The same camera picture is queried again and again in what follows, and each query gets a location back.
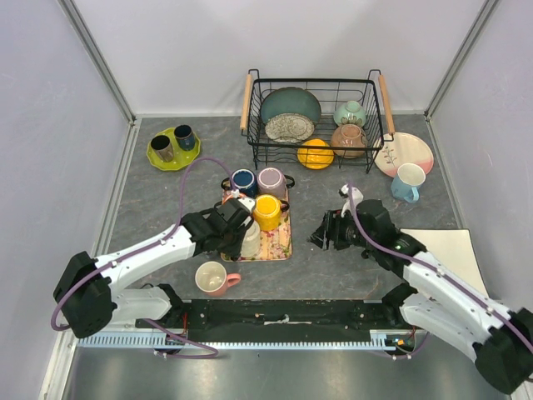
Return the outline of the yellow mug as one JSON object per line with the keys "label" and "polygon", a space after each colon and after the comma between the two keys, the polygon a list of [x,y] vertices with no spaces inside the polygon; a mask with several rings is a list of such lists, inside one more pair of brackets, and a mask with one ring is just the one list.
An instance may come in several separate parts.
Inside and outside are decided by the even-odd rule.
{"label": "yellow mug", "polygon": [[281,215],[289,210],[289,203],[271,194],[262,194],[256,198],[253,218],[262,231],[270,232],[278,227]]}

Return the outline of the beige mug dark handle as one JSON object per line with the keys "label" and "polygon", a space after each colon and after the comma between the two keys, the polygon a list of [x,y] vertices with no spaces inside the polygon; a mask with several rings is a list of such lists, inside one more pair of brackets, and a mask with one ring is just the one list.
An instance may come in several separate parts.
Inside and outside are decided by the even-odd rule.
{"label": "beige mug dark handle", "polygon": [[253,222],[247,229],[245,237],[242,242],[241,257],[253,258],[255,257],[261,247],[261,229],[257,222]]}

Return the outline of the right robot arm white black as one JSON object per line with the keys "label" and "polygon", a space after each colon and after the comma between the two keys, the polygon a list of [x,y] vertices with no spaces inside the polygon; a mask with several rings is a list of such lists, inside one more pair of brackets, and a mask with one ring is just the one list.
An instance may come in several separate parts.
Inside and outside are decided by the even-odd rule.
{"label": "right robot arm white black", "polygon": [[511,395],[532,378],[532,313],[515,312],[462,281],[428,248],[402,232],[379,200],[324,214],[308,238],[319,248],[362,248],[364,258],[402,279],[382,301],[391,328],[422,328],[465,354],[496,390]]}

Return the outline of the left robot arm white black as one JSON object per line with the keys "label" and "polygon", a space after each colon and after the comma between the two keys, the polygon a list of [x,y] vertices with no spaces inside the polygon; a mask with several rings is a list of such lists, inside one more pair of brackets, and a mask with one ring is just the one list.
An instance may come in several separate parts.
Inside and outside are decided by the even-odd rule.
{"label": "left robot arm white black", "polygon": [[71,330],[88,338],[110,324],[148,318],[165,328],[182,320],[182,301],[165,284],[150,289],[131,285],[155,271],[202,253],[218,252],[238,258],[246,230],[252,224],[256,202],[250,197],[229,198],[214,207],[183,216],[178,224],[123,250],[91,257],[80,252],[71,257],[53,298],[54,316]]}

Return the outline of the purple mug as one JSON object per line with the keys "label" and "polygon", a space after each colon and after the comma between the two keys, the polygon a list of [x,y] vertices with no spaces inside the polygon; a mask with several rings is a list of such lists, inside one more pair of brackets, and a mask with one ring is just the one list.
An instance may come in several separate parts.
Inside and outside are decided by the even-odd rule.
{"label": "purple mug", "polygon": [[263,168],[257,175],[257,184],[260,194],[270,194],[276,198],[283,199],[287,191],[295,186],[295,179],[284,174],[278,168]]}

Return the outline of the dark blue mug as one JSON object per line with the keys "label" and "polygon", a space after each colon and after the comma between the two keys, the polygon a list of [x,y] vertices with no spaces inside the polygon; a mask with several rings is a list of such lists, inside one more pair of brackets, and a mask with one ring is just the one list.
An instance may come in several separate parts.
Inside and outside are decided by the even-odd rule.
{"label": "dark blue mug", "polygon": [[249,169],[241,168],[232,173],[232,177],[225,178],[221,181],[221,188],[225,191],[232,189],[230,179],[235,183],[240,193],[247,197],[255,198],[258,195],[258,184],[256,174]]}

